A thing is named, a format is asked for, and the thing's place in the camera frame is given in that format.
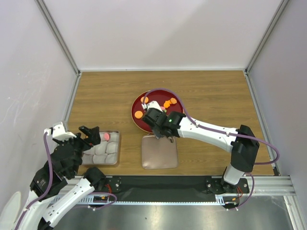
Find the metal tongs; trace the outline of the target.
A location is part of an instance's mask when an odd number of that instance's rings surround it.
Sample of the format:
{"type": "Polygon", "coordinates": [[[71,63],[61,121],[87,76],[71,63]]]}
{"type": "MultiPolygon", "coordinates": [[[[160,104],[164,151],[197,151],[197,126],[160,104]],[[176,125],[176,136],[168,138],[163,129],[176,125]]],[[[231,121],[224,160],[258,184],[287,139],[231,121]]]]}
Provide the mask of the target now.
{"type": "Polygon", "coordinates": [[[157,140],[159,139],[166,139],[168,140],[170,143],[173,143],[174,142],[174,138],[173,137],[166,137],[166,136],[163,136],[163,137],[156,137],[157,140]]]}

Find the pink round cookie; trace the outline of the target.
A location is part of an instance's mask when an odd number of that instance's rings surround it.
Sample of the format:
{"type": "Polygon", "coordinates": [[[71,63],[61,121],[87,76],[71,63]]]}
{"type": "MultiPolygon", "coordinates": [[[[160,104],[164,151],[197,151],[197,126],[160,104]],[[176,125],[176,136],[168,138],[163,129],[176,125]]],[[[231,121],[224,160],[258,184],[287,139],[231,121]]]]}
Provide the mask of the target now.
{"type": "Polygon", "coordinates": [[[104,133],[104,139],[105,141],[109,141],[110,140],[110,134],[109,133],[104,133]]]}

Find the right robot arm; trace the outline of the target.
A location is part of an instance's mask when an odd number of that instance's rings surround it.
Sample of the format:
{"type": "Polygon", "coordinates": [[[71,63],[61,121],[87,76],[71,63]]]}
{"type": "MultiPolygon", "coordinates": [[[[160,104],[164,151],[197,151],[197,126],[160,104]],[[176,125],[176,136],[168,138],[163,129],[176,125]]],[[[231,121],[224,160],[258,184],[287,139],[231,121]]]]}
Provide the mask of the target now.
{"type": "Polygon", "coordinates": [[[238,187],[241,177],[253,170],[260,147],[248,126],[227,128],[204,123],[180,113],[166,114],[156,108],[149,108],[142,117],[156,138],[190,138],[219,147],[231,154],[217,193],[231,193],[238,187]]]}

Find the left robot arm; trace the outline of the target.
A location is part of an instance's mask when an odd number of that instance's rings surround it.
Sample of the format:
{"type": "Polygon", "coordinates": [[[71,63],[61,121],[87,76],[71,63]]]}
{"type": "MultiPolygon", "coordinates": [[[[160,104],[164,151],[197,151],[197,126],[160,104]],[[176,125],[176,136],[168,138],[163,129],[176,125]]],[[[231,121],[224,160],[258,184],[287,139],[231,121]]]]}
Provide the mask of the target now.
{"type": "Polygon", "coordinates": [[[99,127],[79,127],[70,132],[59,122],[44,130],[43,141],[47,161],[31,181],[27,202],[13,224],[15,230],[52,230],[64,215],[92,192],[101,192],[106,176],[97,168],[89,168],[78,183],[58,202],[52,200],[75,178],[83,153],[100,144],[99,127]]]}

